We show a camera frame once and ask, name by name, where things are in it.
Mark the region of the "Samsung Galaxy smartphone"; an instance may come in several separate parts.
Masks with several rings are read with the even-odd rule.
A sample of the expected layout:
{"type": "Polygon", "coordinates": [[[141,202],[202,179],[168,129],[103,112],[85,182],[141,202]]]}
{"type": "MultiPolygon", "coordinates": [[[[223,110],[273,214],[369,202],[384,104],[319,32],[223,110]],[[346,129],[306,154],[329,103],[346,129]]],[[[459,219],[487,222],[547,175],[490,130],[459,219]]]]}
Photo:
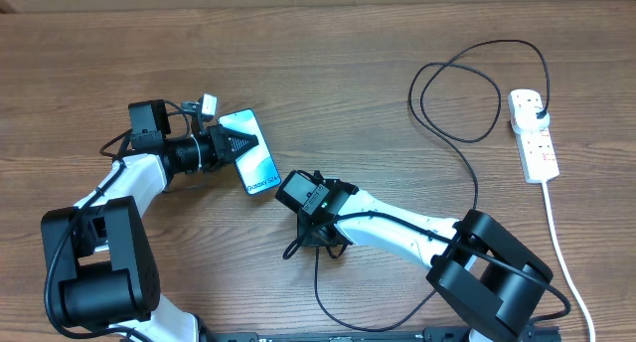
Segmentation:
{"type": "Polygon", "coordinates": [[[273,157],[251,108],[221,116],[218,123],[224,128],[257,138],[257,144],[235,161],[243,187],[249,195],[259,194],[281,183],[273,157]]]}

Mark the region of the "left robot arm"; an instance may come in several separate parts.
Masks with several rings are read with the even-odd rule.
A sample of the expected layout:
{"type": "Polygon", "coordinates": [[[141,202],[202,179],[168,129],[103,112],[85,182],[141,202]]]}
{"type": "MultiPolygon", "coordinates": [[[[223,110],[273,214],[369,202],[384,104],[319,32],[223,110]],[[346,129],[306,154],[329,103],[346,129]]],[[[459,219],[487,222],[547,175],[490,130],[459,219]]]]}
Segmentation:
{"type": "Polygon", "coordinates": [[[255,134],[212,124],[215,100],[174,108],[187,133],[171,137],[164,99],[128,106],[131,127],[115,137],[109,174],[71,207],[47,212],[44,306],[52,326],[76,340],[118,334],[125,341],[210,341],[203,320],[161,292],[142,216],[180,173],[216,171],[259,144],[255,134]]]}

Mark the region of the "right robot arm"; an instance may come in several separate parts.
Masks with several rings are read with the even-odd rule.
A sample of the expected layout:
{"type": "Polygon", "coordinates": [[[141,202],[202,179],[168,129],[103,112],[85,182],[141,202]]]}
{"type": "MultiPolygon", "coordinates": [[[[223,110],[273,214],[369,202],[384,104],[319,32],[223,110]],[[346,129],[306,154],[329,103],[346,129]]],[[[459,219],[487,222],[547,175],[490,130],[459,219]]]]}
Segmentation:
{"type": "Polygon", "coordinates": [[[492,341],[517,341],[554,275],[491,216],[434,218],[386,204],[365,190],[319,172],[294,170],[276,199],[297,215],[297,237],[285,250],[323,248],[331,258],[349,246],[402,257],[474,330],[492,341]]]}

